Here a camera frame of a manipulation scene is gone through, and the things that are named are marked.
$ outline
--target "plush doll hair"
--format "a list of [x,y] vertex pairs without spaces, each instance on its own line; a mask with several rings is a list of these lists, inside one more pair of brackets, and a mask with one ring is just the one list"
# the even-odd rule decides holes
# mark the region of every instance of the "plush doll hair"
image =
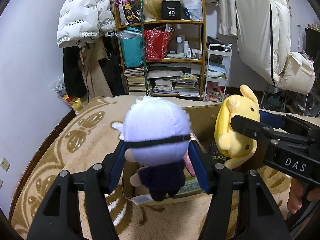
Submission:
[[146,18],[161,20],[161,3],[163,0],[143,0],[143,12]]
[[[157,140],[191,133],[189,115],[176,104],[145,96],[128,111],[124,141]],[[188,141],[131,149],[134,159],[143,166],[159,166],[180,161],[188,150]]]

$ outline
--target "black eye patch strap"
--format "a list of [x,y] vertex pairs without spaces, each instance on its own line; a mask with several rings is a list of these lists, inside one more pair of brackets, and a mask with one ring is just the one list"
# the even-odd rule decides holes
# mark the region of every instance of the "black eye patch strap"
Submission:
[[168,144],[168,143],[177,143],[183,141],[189,141],[191,138],[190,134],[186,135],[178,135],[178,136],[171,136],[168,138],[158,139],[158,140],[149,140],[149,141],[142,141],[142,142],[125,142],[126,150],[129,148],[144,148],[144,147],[151,147],[159,144]]

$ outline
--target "white-haired plush doll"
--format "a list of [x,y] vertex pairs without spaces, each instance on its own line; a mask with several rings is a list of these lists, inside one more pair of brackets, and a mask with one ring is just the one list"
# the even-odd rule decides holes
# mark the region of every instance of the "white-haired plush doll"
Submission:
[[[189,135],[191,123],[189,115],[176,104],[145,96],[132,105],[120,129],[124,141],[141,142]],[[189,141],[180,141],[127,150],[127,161],[144,166],[130,178],[130,183],[147,187],[155,201],[163,201],[166,194],[176,195],[186,180],[183,156],[188,144]]]

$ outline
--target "white quilted coat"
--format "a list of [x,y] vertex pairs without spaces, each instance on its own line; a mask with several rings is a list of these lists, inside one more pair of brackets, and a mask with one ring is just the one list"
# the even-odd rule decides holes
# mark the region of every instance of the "white quilted coat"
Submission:
[[66,0],[60,11],[58,47],[93,43],[114,28],[109,0]]

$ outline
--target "patterned blanket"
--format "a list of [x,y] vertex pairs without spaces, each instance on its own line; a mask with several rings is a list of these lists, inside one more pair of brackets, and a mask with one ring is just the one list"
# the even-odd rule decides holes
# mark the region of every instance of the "patterned blanket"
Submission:
[[[67,169],[71,173],[85,171],[114,151],[120,140],[120,132],[112,124],[124,121],[127,111],[137,98],[128,95],[95,98],[58,136],[34,169],[13,213],[12,225],[24,239],[41,201],[61,170]],[[209,104],[177,98],[168,100],[187,109],[207,107]],[[200,116],[199,123],[212,126],[215,115],[210,120]],[[290,179],[269,167],[259,169],[259,173],[285,216],[288,212],[286,203]],[[199,237],[211,196],[203,195],[190,201],[161,206],[139,206],[124,198],[120,180],[117,189],[111,195],[106,195],[106,200],[121,240],[194,240]],[[237,201],[237,193],[234,193],[228,238],[235,229]],[[79,203],[84,237],[92,239],[83,192],[79,193]]]

